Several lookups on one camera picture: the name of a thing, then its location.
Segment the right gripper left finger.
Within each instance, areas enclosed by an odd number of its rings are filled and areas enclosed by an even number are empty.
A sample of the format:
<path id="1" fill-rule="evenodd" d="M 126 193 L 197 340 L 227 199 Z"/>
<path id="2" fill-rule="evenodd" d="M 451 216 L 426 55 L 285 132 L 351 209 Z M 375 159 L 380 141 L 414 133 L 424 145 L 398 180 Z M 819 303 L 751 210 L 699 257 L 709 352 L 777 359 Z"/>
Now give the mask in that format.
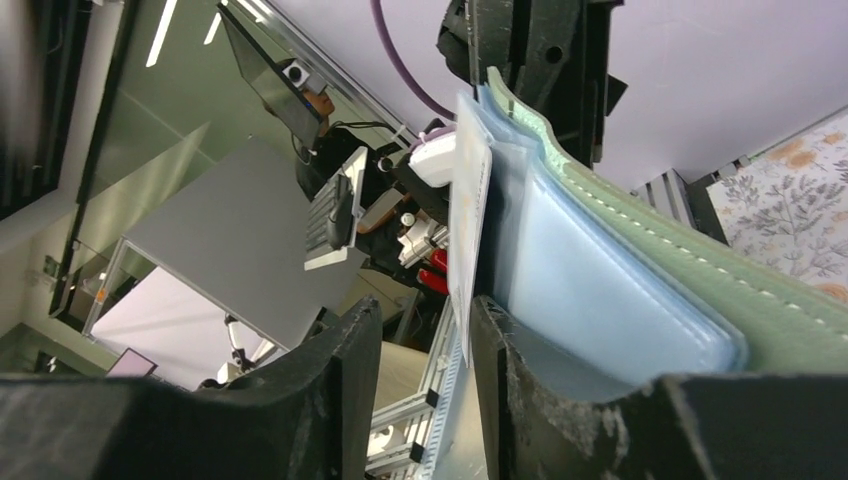
<path id="1" fill-rule="evenodd" d="M 361 479 L 382 345 L 378 301 L 221 388 L 5 376 L 5 479 Z"/>

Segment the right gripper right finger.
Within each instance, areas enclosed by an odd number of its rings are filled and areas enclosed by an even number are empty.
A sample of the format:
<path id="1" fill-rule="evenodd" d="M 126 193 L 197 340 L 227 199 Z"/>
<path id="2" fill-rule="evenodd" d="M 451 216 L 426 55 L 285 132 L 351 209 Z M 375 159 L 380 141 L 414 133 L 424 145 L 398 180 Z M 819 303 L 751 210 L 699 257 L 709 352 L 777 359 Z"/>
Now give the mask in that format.
<path id="1" fill-rule="evenodd" d="M 493 479 L 843 479 L 847 379 L 665 375 L 631 388 L 474 299 L 470 337 Z"/>

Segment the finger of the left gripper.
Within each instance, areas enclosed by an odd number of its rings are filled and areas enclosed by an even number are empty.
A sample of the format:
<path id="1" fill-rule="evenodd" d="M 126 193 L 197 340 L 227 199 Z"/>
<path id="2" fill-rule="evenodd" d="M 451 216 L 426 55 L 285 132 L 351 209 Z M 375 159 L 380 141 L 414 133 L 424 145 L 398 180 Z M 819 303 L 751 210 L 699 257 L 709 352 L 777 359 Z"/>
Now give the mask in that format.
<path id="1" fill-rule="evenodd" d="M 468 85 L 477 84 L 473 71 L 486 77 L 488 67 L 497 67 L 503 79 L 510 73 L 510 1 L 453 0 L 437 35 L 437 50 L 449 71 Z"/>
<path id="2" fill-rule="evenodd" d="M 555 141 L 592 168 L 605 120 L 628 84 L 608 71 L 612 13 L 622 1 L 490 3 L 490 64 L 519 100 L 544 116 Z"/>

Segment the white patterned credit card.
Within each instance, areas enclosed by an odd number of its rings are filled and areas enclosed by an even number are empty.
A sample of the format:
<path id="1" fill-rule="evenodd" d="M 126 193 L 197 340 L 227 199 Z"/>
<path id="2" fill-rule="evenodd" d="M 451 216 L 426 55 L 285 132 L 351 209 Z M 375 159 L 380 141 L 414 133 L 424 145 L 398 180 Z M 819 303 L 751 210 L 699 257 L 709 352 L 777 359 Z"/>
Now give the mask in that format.
<path id="1" fill-rule="evenodd" d="M 472 364 L 470 317 L 492 167 L 488 131 L 479 103 L 457 96 L 454 162 L 449 200 L 447 281 L 463 360 Z"/>

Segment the green leather card holder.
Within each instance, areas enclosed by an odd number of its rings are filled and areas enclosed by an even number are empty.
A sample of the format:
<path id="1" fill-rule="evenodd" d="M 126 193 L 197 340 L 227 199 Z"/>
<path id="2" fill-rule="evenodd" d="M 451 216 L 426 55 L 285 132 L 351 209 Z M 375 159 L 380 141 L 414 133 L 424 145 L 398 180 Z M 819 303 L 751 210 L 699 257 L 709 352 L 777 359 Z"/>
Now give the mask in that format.
<path id="1" fill-rule="evenodd" d="M 489 68 L 478 289 L 542 383 L 606 401 L 664 374 L 847 370 L 847 310 L 611 185 Z"/>

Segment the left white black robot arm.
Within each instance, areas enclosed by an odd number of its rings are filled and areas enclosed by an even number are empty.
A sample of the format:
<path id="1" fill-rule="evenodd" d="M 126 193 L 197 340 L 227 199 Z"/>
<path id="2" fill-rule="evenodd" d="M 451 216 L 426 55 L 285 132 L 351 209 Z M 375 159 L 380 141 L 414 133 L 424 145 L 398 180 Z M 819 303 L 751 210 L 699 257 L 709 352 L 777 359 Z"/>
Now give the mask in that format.
<path id="1" fill-rule="evenodd" d="M 554 138 L 590 170 L 602 158 L 605 119 L 628 85 L 608 72 L 612 13 L 625 1 L 450 1 L 437 49 L 471 86 L 495 68 L 519 100 L 542 114 Z M 439 115 L 439 107 L 400 60 L 380 1 L 372 14 L 384 48 L 404 81 Z M 446 224 L 456 127 L 433 120 L 392 173 L 427 214 Z"/>

